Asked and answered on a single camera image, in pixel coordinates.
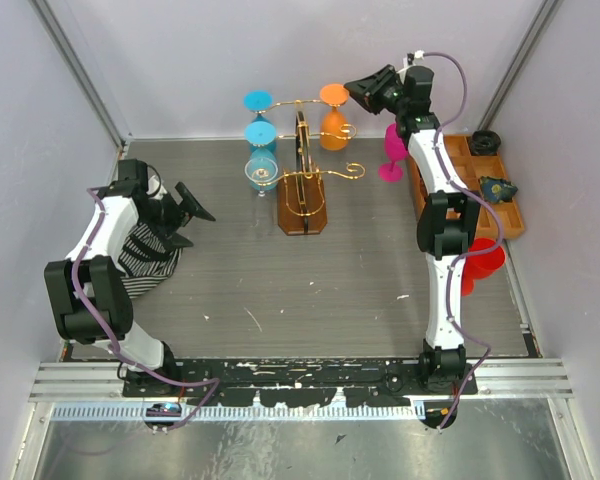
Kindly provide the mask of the black white striped bag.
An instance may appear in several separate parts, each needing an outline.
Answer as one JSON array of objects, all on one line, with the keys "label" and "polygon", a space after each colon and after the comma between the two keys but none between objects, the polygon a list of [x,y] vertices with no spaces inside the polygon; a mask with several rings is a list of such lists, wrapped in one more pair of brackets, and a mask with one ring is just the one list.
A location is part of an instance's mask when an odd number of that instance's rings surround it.
[{"label": "black white striped bag", "polygon": [[118,258],[121,280],[129,298],[139,298],[171,278],[181,254],[181,249],[167,251],[146,224],[136,225],[126,237]]}]

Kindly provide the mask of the orange plastic wine glass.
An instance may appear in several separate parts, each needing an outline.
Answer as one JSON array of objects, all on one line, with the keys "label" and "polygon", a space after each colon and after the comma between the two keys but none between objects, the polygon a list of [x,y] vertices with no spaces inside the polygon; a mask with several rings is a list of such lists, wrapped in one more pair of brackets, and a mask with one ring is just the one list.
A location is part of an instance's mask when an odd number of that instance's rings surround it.
[{"label": "orange plastic wine glass", "polygon": [[321,124],[320,144],[329,151],[344,149],[349,142],[347,119],[339,110],[348,98],[349,93],[343,85],[332,83],[325,85],[319,93],[320,100],[329,107]]}]

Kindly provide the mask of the magenta plastic wine glass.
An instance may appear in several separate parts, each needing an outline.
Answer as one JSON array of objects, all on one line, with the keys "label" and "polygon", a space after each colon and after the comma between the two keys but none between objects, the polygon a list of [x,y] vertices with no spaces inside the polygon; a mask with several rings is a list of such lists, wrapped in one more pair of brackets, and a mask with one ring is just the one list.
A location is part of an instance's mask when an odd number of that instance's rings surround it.
[{"label": "magenta plastic wine glass", "polygon": [[384,151],[388,161],[378,168],[378,175],[385,182],[399,182],[404,175],[400,163],[406,160],[408,151],[397,134],[395,123],[390,124],[385,131]]}]

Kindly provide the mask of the clear glass wine glass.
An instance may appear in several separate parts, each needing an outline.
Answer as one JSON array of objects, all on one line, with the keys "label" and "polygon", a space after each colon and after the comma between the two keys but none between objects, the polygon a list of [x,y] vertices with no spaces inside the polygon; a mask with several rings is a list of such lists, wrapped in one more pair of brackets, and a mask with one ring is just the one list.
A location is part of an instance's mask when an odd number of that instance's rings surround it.
[{"label": "clear glass wine glass", "polygon": [[245,165],[244,173],[259,197],[264,197],[278,181],[278,165],[275,160],[269,158],[250,159]]}]

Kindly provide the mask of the light blue front wine glass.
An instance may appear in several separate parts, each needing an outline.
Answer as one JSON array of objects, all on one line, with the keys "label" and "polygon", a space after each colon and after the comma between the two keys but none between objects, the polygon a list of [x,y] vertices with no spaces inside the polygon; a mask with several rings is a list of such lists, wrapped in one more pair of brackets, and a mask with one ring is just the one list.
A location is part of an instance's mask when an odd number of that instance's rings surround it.
[{"label": "light blue front wine glass", "polygon": [[277,138],[275,127],[268,127],[263,123],[261,123],[259,126],[254,124],[248,130],[245,130],[245,138],[251,148],[249,160],[253,158],[264,157],[275,160],[277,163],[277,159],[274,154],[274,149],[276,146],[275,141]]}]

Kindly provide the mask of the light blue wine glass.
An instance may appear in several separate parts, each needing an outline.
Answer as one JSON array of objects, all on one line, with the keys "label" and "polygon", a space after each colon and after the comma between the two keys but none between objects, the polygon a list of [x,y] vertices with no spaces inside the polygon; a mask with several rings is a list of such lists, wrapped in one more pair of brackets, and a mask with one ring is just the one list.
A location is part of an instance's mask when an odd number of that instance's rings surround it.
[{"label": "light blue wine glass", "polygon": [[274,128],[273,124],[264,116],[264,112],[273,105],[272,95],[265,90],[252,90],[244,96],[244,107],[254,114],[254,118],[247,125],[248,130],[252,125],[261,123]]},{"label": "light blue wine glass", "polygon": [[245,138],[251,148],[249,160],[253,158],[264,157],[275,160],[277,163],[277,159],[274,154],[274,149],[276,146],[275,141],[277,138],[275,127],[268,127],[263,123],[261,123],[259,126],[254,124],[248,130],[245,130]]}]

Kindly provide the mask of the red plastic wine glass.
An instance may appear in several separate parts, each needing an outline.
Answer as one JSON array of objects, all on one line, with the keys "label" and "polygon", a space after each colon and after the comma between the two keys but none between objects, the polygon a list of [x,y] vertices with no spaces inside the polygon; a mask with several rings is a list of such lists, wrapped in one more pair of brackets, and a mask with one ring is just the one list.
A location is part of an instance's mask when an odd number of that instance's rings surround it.
[{"label": "red plastic wine glass", "polygon": [[467,258],[462,275],[461,295],[470,295],[477,280],[491,276],[505,264],[505,261],[506,254],[501,246],[498,246],[489,253]]}]

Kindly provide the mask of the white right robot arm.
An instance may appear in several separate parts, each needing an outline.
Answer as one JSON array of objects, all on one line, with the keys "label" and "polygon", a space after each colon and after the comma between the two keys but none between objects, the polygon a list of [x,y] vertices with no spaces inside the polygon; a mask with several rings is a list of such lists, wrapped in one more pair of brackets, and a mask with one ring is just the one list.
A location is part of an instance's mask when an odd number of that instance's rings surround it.
[{"label": "white right robot arm", "polygon": [[456,173],[444,145],[441,123],[431,111],[434,72],[412,66],[399,74],[391,65],[344,88],[367,112],[386,110],[415,161],[427,197],[417,223],[417,244],[429,273],[429,320],[416,378],[439,394],[466,369],[461,325],[461,284],[466,255],[475,239],[480,205]]}]

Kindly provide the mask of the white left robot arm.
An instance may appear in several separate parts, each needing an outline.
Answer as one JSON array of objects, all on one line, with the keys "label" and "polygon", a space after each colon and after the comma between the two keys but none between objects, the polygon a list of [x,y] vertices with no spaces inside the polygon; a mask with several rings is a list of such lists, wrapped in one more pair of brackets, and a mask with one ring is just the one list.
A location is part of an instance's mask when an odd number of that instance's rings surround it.
[{"label": "white left robot arm", "polygon": [[137,159],[119,161],[116,178],[88,193],[94,214],[87,230],[44,269],[58,334],[110,353],[129,380],[158,396],[190,388],[170,347],[137,323],[133,301],[170,278],[192,247],[180,229],[214,216],[184,183],[168,191],[159,172]]}]

